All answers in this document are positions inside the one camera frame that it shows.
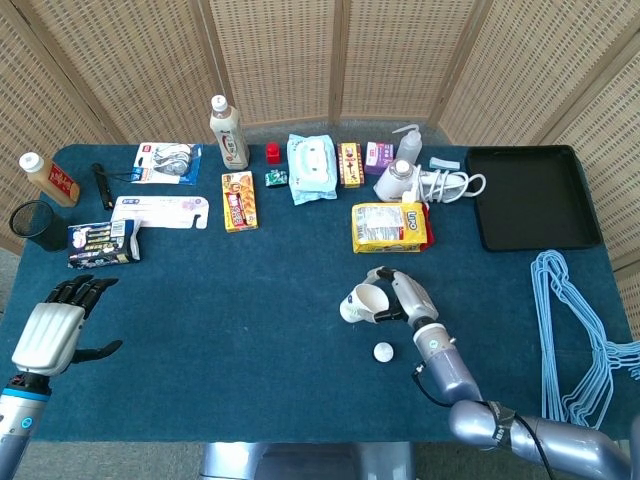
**white cup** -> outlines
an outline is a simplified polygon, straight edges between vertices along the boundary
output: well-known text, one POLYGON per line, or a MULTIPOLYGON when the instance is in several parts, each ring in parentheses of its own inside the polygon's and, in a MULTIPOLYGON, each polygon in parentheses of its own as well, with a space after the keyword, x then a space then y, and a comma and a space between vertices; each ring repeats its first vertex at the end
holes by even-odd
POLYGON ((340 303, 340 315, 349 323, 366 320, 373 322, 373 315, 389 309, 389 297, 380 287, 361 283, 351 290, 340 303))

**light blue wipes package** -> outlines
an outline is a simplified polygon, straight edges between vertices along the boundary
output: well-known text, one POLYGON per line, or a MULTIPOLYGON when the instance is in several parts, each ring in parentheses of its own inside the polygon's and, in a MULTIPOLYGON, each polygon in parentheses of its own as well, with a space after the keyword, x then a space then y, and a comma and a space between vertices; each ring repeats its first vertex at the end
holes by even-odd
POLYGON ((338 167, 329 135, 301 137, 289 135, 287 142, 289 187, 294 205, 325 198, 334 200, 338 167))

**black tray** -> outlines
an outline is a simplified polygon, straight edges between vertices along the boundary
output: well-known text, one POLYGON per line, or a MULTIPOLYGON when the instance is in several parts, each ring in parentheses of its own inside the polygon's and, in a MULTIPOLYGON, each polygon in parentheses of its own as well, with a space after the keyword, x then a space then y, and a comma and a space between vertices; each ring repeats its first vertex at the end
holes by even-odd
POLYGON ((487 178, 476 215, 487 250, 586 248, 602 243, 580 161, 567 145, 473 147, 470 175, 487 178))

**white spray bottle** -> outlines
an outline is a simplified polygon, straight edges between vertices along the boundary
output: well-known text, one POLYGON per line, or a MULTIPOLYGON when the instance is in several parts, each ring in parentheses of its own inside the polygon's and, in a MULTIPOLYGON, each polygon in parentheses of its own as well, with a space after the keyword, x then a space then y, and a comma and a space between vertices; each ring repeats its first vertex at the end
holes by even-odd
POLYGON ((415 123, 407 125, 406 127, 394 130, 393 133, 400 133, 409 130, 402 140, 400 140, 400 147, 396 158, 406 160, 407 162, 415 165, 418 159, 418 154, 422 150, 422 135, 420 134, 420 127, 415 123))

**purple box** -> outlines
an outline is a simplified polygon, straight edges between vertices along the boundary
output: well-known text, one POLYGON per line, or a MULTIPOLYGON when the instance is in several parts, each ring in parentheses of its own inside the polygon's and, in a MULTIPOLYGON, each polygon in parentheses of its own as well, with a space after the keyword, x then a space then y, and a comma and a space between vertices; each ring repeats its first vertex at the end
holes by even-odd
POLYGON ((364 164, 366 173, 382 175, 391 162, 393 162, 393 144, 367 143, 367 155, 364 164))

